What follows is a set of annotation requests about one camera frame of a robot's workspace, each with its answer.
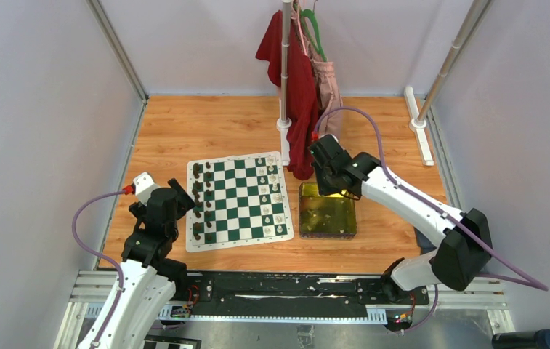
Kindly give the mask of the green white chess board mat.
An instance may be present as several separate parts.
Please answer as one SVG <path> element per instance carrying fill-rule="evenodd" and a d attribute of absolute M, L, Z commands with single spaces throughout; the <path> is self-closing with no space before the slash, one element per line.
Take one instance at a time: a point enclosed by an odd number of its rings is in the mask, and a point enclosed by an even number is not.
<path fill-rule="evenodd" d="M 274 164 L 267 163 L 268 156 L 275 158 Z M 262 164 L 256 162 L 259 157 L 264 158 Z M 268 173 L 269 165 L 276 168 L 276 173 Z M 265 175 L 259 175 L 260 167 L 266 168 Z M 276 175 L 277 180 L 270 182 L 270 175 Z M 267 182 L 260 184 L 260 177 L 266 177 Z M 278 192 L 272 192 L 273 184 L 278 184 Z M 267 193 L 260 193 L 263 185 L 268 186 Z M 195 202 L 195 208 L 186 215 L 187 252 L 269 244 L 294 237 L 284 168 L 277 151 L 190 161 L 187 186 Z M 276 193 L 281 194 L 281 202 L 274 201 Z M 262 203 L 262 196 L 269 196 L 269 202 Z M 282 204 L 283 212 L 273 212 L 274 204 Z M 262 212 L 265 206 L 270 208 L 269 214 Z M 284 234 L 276 233 L 279 225 L 274 222 L 275 214 L 285 217 L 285 222 L 279 224 Z M 265 217 L 271 218 L 270 224 L 264 223 Z"/>

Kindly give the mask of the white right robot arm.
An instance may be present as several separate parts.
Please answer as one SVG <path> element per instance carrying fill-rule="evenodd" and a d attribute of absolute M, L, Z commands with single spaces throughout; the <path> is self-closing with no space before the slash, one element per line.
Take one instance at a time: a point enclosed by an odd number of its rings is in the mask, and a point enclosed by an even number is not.
<path fill-rule="evenodd" d="M 410 223 L 435 249 L 419 257 L 400 258 L 382 274 L 378 292 L 400 303 L 412 290 L 443 284 L 463 291 L 490 260 L 488 219 L 477 209 L 463 212 L 441 203 L 393 174 L 381 159 L 342 148 L 333 135 L 309 146 L 320 195 L 348 193 L 375 201 Z"/>

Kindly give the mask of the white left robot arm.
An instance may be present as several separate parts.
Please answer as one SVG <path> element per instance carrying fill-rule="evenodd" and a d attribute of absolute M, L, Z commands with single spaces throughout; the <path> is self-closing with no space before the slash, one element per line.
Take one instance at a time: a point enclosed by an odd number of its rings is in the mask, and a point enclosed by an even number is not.
<path fill-rule="evenodd" d="M 186 264 L 167 256 L 179 237 L 178 221 L 195 202 L 175 179 L 162 187 L 147 172 L 121 193 L 136 196 L 129 207 L 136 223 L 121 261 L 113 263 L 112 289 L 79 348 L 141 348 L 164 305 L 189 291 Z"/>

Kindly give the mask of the yellow tray of white pieces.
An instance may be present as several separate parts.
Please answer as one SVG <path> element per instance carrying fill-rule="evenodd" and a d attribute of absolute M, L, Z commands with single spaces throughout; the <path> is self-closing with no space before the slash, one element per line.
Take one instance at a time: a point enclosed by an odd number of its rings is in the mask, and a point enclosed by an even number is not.
<path fill-rule="evenodd" d="M 351 240 L 356 234 L 355 200 L 346 191 L 321 196 L 315 182 L 299 186 L 300 238 Z"/>

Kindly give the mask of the pink hanging garment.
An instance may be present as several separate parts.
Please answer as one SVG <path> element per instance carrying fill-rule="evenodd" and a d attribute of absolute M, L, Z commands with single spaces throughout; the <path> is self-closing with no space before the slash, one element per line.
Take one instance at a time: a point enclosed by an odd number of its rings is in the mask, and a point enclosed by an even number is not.
<path fill-rule="evenodd" d="M 313 49 L 301 26 L 299 11 L 303 8 L 300 3 L 294 1 L 292 8 L 294 10 L 292 23 L 296 37 L 299 40 L 302 54 L 309 59 L 312 68 L 315 94 L 318 101 L 318 114 L 327 114 L 327 117 L 320 124 L 319 134 L 332 134 L 335 137 L 340 137 L 344 116 L 342 111 L 336 109 L 343 105 L 343 100 L 336 80 L 334 63 L 328 58 L 327 61 L 323 62 Z"/>

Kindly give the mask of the white clothes rack pole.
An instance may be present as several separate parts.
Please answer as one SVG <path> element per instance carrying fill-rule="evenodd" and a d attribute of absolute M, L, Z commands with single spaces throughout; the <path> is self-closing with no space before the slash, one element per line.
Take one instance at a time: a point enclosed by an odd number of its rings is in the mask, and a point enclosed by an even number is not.
<path fill-rule="evenodd" d="M 292 0 L 282 0 L 282 31 L 280 43 L 280 98 L 279 98 L 279 119 L 277 128 L 280 132 L 280 152 L 283 166 L 290 162 L 290 144 L 287 134 L 291 126 L 291 120 L 287 115 L 287 91 L 288 91 L 288 48 L 291 28 Z"/>

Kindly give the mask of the white rack foot right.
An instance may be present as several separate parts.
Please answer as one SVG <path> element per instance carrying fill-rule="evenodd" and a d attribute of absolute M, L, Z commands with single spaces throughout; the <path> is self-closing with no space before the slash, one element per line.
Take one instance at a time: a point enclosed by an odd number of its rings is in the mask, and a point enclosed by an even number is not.
<path fill-rule="evenodd" d="M 426 120 L 421 120 L 419 118 L 420 110 L 418 109 L 418 103 L 413 93 L 412 86 L 406 86 L 404 88 L 403 96 L 405 98 L 405 104 L 410 117 L 409 128 L 415 135 L 416 144 L 421 156 L 421 163 L 428 167 L 434 166 L 434 159 L 429 146 L 429 139 L 426 134 L 427 122 Z"/>

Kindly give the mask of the red hanging garment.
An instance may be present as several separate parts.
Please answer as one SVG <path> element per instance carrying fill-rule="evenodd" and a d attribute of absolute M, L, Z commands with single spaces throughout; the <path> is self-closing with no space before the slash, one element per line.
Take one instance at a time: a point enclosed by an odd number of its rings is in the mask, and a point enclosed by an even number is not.
<path fill-rule="evenodd" d="M 267 76 L 277 87 L 281 86 L 282 30 L 283 13 L 279 10 L 272 15 L 255 55 L 256 59 L 268 62 Z M 288 171 L 298 180 L 307 180 L 314 172 L 308 144 L 318 120 L 318 101 L 310 60 L 304 55 L 295 33 L 291 32 L 289 38 L 286 115 L 291 125 L 286 135 L 290 145 Z"/>

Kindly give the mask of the green clothes hanger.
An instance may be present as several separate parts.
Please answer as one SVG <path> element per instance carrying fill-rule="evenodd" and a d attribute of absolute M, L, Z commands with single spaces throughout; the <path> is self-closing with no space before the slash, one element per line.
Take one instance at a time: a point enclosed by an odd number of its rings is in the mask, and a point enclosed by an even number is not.
<path fill-rule="evenodd" d="M 307 38 L 310 40 L 310 43 L 315 50 L 316 54 L 321 58 L 323 62 L 327 61 L 327 56 L 323 50 L 323 46 L 320 40 L 320 28 L 315 14 L 315 5 L 317 1 L 313 1 L 311 9 L 300 9 L 300 20 L 301 26 L 306 33 Z"/>

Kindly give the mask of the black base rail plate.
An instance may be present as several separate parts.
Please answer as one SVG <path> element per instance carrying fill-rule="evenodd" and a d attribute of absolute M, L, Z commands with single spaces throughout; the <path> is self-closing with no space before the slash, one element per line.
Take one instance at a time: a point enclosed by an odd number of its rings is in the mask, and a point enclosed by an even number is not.
<path fill-rule="evenodd" d="M 361 319 L 372 305 L 407 311 L 428 305 L 429 295 L 425 286 L 383 290 L 379 275 L 200 270 L 188 273 L 171 304 L 193 318 Z"/>

